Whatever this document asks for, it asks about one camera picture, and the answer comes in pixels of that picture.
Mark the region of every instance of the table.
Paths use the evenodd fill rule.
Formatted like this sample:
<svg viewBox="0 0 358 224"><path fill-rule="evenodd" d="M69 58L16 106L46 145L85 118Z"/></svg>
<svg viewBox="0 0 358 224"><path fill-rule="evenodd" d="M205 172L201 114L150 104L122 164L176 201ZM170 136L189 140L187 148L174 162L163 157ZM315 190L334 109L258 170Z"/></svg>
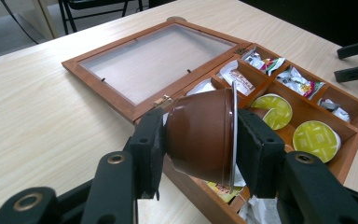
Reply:
<svg viewBox="0 0 358 224"><path fill-rule="evenodd" d="M236 0L179 0L0 57L0 206L49 186L63 194L91 179L104 154L121 150L133 127L61 62L180 16L259 43L358 97L358 81L333 72L358 66L339 46ZM358 191L358 152L345 181ZM164 175L160 202L140 201L140 223L209 223Z"/></svg>

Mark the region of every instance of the black cable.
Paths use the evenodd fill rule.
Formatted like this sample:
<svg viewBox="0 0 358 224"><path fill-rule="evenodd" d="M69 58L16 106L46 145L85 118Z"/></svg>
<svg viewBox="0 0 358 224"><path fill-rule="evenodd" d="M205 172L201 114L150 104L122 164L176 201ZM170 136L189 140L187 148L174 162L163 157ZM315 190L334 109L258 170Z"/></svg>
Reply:
<svg viewBox="0 0 358 224"><path fill-rule="evenodd" d="M25 29L24 29L24 28L20 25L20 23L17 21L16 17L14 17L13 13L11 12L10 8L8 7L8 5L6 4L5 0L1 0L1 2L2 2L2 4L4 5L4 7L6 8L8 14L10 14L11 18L13 18L13 20L20 26L20 28L22 29L22 31L23 31L26 35L28 35L28 37L30 37L30 39L31 39L32 41L34 41L34 43L35 43L36 45L38 45L39 43L37 43L36 40L34 40L34 39L25 31Z"/></svg>

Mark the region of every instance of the black chair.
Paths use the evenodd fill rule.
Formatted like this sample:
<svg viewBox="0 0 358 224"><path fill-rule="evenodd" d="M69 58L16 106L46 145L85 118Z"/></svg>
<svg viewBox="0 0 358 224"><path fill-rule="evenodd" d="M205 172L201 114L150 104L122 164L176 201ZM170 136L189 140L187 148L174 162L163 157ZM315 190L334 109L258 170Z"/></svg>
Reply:
<svg viewBox="0 0 358 224"><path fill-rule="evenodd" d="M61 16L62 16L62 23L63 23L63 28L65 30L65 33L67 35L69 34L68 26L66 24L67 21L69 21L69 23L71 24L72 30L74 32L77 32L77 29L75 26L75 20L78 20L78 19L83 19L83 18L93 17L93 16L100 16L103 14L119 12L119 11L122 11L121 17L124 17L126 15L127 5L129 3L129 1L132 1L132 0L59 0L58 2L60 5L60 12L61 12ZM89 14L86 16L79 16L79 17L73 17L72 13L71 13L71 9L81 10L81 9L86 9L86 8L104 7L104 6L108 6L108 5L115 5L115 4L121 4L121 3L124 3L124 7L122 9L109 10L109 11L105 11L105 12L94 13L94 14ZM142 0L138 0L138 3L139 3L139 8L142 11L143 10Z"/></svg>

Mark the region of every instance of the wooden box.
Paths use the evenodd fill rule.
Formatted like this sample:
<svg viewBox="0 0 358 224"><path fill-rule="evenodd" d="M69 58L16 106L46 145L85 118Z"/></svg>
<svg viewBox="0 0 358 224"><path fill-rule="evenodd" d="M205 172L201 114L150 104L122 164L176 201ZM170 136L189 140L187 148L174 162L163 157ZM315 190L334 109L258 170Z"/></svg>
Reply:
<svg viewBox="0 0 358 224"><path fill-rule="evenodd" d="M243 53L254 49L262 59L280 58L256 43L199 27L184 20L173 19L87 52L63 62L63 66L78 76L124 118L136 124L143 113L155 106L165 106L186 95L203 80L210 78L217 89L229 88L218 76L220 69L236 60L240 71L255 87L249 95L239 93L239 108L248 108L259 96L276 93L293 108L288 125L277 131L288 148L298 125L319 120L329 125L341 138L341 148L328 168L341 183L344 182L358 148L358 99L321 80L290 61L270 76L241 59ZM288 67L295 67L307 80L325 84L308 99L276 80ZM346 122L318 105L319 99L330 99L346 110L351 121ZM213 223L244 223L237 212L243 198L225 203L205 181L176 172L169 159L164 162L165 175Z"/></svg>

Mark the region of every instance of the black clamp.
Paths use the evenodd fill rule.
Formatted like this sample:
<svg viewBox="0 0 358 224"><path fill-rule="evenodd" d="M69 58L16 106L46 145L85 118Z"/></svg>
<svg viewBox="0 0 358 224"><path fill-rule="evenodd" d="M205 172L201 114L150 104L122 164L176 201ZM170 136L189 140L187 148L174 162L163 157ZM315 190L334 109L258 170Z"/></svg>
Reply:
<svg viewBox="0 0 358 224"><path fill-rule="evenodd" d="M338 58L344 59L358 54L358 43L337 50ZM337 82L358 80L358 67L339 70L334 73Z"/></svg>

